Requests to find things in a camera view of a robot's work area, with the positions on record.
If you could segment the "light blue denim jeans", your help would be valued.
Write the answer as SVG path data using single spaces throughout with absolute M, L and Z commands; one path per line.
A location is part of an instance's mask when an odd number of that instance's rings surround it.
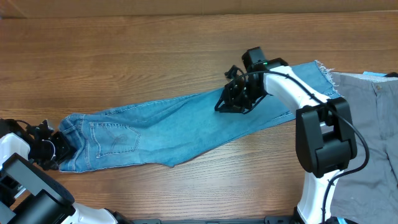
M 173 167 L 245 135 L 294 119 L 274 96 L 248 114 L 220 113 L 221 90 L 148 101 L 93 114 L 71 114 L 59 126 L 74 155 L 63 172 L 162 164 Z

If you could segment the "grey trousers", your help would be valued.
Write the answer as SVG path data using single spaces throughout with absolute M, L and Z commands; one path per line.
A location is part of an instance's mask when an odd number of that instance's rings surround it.
M 332 77 L 370 157 L 363 170 L 338 180 L 331 213 L 356 223 L 397 223 L 397 79 L 344 73 Z

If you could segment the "light blue garment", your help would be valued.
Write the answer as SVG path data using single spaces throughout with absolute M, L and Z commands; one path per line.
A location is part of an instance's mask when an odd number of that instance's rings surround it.
M 376 84 L 384 82 L 381 73 L 334 73 L 336 89 L 348 101 L 354 126 L 369 147 L 364 169 L 339 179 L 333 196 L 332 215 L 356 223 L 381 223 L 388 190 L 388 155 L 380 135 Z

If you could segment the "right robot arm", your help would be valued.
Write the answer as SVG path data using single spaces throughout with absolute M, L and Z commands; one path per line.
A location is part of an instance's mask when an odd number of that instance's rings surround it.
M 267 95 L 295 115 L 295 151 L 305 170 L 301 199 L 291 216 L 267 217 L 265 223 L 334 223 L 330 212 L 335 184 L 357 155 L 348 102 L 314 90 L 283 59 L 265 58 L 260 47 L 247 50 L 241 70 L 233 65 L 215 111 L 251 112 Z

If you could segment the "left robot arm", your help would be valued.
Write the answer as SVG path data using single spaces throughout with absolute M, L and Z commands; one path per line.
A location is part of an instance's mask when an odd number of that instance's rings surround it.
M 75 152 L 47 121 L 32 126 L 23 120 L 2 119 L 1 223 L 129 223 L 118 212 L 75 202 L 64 186 L 46 174 L 58 170 Z

